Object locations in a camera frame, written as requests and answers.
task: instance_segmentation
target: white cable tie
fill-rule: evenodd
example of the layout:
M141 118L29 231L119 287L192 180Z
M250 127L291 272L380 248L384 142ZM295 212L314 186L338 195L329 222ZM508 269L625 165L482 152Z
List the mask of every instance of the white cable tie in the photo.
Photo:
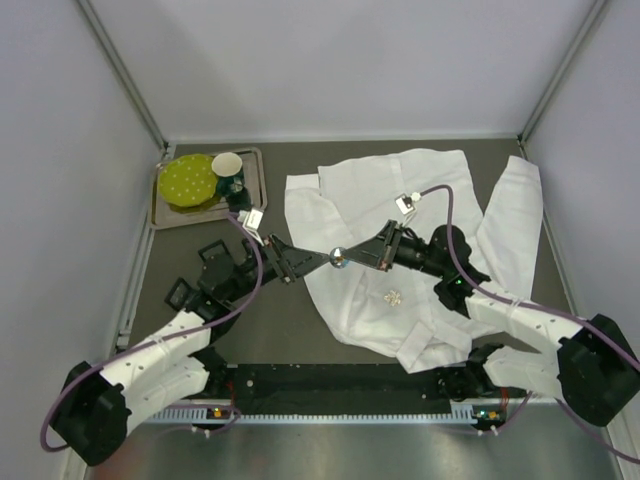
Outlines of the white cable tie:
M167 386L164 383L161 383L159 387L162 389L162 403L161 405L166 405L167 395L169 394L169 390L167 390Z
M254 238L256 242L260 244L260 246L264 247L264 241L262 240L262 237L257 231L250 230L248 228L245 228L245 230L249 233L249 235L251 235Z
M164 356L162 357L162 371L163 372L166 371L169 366L169 357L171 355L171 348L167 345L167 342L162 335L158 335L154 333L152 335L149 335L147 338L152 342L154 342L156 345L158 345L158 347L164 354Z
M416 210L413 210L412 212L406 214L404 216L404 221L402 222L402 226L406 227L407 225L409 225L409 223L411 222L411 220L414 219L415 216L416 216Z
M511 305L509 305L509 308L507 310L507 319L511 320L511 317L513 316L514 312L516 311L516 308L518 308L520 306L520 304L523 302L523 298L517 297L514 298L513 301L511 302Z
M248 210L240 210L240 212L238 212L238 222L244 224L248 216L249 216Z

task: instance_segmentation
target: gray floor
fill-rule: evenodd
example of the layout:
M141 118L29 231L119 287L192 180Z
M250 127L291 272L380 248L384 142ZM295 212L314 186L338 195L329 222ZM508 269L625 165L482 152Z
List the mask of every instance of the gray floor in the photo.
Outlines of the gray floor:
M205 440L144 425L91 480L616 480L614 460L555 406L488 438L436 426L238 426Z
M480 205L484 208L515 140L394 141L262 144L269 206L261 228L289 239L284 219L287 175L313 173L318 165L415 147L464 150ZM182 146L177 155L220 151L233 145ZM239 250L239 234L226 222L156 233L132 340L138 341L173 316L163 298L174 280L194 282L196 251L218 238ZM546 235L542 235L533 299L567 309ZM218 344L229 362L391 362L368 350L337 342L317 313L303 282L267 285L234 329ZM163 427L142 426L108 462L93 469L94 480L229 479L614 479L612 458L553 406L528 407L504 436L468 438L420 426L238 426L209 442Z

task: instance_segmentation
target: cable tie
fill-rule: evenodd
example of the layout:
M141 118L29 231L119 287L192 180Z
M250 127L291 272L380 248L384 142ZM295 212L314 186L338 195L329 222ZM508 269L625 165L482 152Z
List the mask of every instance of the cable tie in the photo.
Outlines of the cable tie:
M169 366L168 361L169 361L169 356L171 355L171 348L167 345L167 342L162 335L158 335L154 333L152 335L149 335L147 339L157 344L160 350L162 351L162 353L164 354L164 356L162 357L162 371L163 372L166 371L167 367Z
M520 304L522 303L523 299L520 297L514 298L513 301L511 302L511 305L509 305L509 308L507 310L507 318L509 320L511 320L511 317L513 316L513 314L516 311L516 308L518 308L520 306Z

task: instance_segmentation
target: gray wall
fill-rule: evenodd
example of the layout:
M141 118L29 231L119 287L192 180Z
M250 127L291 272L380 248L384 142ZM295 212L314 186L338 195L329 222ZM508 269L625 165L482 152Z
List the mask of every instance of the gray wall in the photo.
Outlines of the gray wall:
M528 148L580 313L640 353L640 2L612 6ZM640 400L634 410L640 418Z
M164 134L515 135L594 0L93 0Z
M0 478L60 478L40 423L104 358L158 152L72 1L4 1L0 65Z

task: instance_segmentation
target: white cloth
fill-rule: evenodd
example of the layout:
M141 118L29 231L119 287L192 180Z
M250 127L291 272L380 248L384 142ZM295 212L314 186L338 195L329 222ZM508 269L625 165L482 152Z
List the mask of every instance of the white cloth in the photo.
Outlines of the white cloth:
M318 171L287 178L285 216L297 247L328 253L358 244L387 220L402 220L397 196L444 183L453 188L453 221L473 249L471 263L507 290L530 296L542 221L534 165L509 158L484 216L462 151L410 150ZM447 205L446 191L424 197L411 228L429 241L446 223ZM447 310L433 292L439 279L400 266L387 273L353 262L344 269L325 266L305 281L336 339L397 357L408 372L464 361L473 338L495 333L492 326ZM384 298L391 291L400 294L397 306Z

